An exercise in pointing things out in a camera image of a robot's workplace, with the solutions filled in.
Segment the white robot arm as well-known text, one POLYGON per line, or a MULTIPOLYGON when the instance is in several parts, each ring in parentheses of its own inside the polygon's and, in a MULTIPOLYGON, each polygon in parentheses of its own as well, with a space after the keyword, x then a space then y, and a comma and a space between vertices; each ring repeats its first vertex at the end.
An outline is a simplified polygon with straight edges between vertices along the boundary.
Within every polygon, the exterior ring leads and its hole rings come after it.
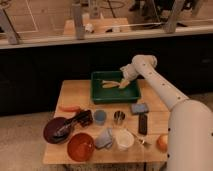
POLYGON ((128 81, 143 76, 170 111, 167 171, 213 171, 213 111, 190 99, 156 70, 153 55, 136 55, 120 68, 128 81))

